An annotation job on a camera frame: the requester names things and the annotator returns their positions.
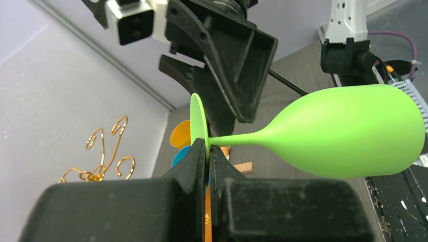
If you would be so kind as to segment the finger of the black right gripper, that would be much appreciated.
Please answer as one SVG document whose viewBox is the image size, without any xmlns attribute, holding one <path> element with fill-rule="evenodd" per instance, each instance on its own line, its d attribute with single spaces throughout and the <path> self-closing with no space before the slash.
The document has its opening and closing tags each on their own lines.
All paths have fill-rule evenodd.
<svg viewBox="0 0 428 242">
<path fill-rule="evenodd" d="M 232 134 L 235 117 L 208 69 L 186 64 L 166 55 L 161 55 L 158 69 L 177 81 L 190 94 L 197 93 L 200 96 L 205 116 L 218 136 Z"/>
<path fill-rule="evenodd" d="M 205 63 L 235 119 L 255 119 L 278 41 L 247 20 L 256 1 L 169 1 L 171 53 Z"/>
</svg>

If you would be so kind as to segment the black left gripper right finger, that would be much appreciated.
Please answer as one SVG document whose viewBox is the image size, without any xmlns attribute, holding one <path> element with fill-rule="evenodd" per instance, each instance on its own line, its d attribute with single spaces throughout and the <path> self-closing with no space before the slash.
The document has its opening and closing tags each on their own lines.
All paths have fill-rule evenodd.
<svg viewBox="0 0 428 242">
<path fill-rule="evenodd" d="M 354 189 L 334 179 L 246 178 L 209 151 L 213 241 L 374 241 Z"/>
</svg>

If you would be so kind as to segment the green plastic wine glass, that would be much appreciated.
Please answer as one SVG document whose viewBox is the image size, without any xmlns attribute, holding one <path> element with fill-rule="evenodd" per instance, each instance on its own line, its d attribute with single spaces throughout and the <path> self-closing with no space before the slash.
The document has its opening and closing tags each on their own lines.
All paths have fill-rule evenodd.
<svg viewBox="0 0 428 242">
<path fill-rule="evenodd" d="M 284 108 L 263 129 L 210 137 L 203 103 L 190 99 L 190 137 L 211 145 L 256 145 L 317 176 L 392 175 L 410 167 L 426 138 L 417 104 L 385 84 L 337 87 L 309 93 Z"/>
</svg>

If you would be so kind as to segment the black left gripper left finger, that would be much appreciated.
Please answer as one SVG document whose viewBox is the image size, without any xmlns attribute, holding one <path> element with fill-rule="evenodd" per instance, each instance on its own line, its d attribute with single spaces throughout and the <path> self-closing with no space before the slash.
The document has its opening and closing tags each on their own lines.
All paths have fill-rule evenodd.
<svg viewBox="0 0 428 242">
<path fill-rule="evenodd" d="M 204 241 L 205 141 L 158 178 L 48 187 L 19 241 Z"/>
</svg>

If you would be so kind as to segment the blue plastic wine glass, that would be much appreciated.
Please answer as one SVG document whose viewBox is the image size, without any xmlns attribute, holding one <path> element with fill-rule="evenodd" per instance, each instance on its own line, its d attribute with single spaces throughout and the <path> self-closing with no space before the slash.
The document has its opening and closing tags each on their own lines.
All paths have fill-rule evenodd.
<svg viewBox="0 0 428 242">
<path fill-rule="evenodd" d="M 173 168 L 176 164 L 178 164 L 189 152 L 191 146 L 185 146 L 175 155 L 173 162 L 171 164 L 171 168 Z"/>
</svg>

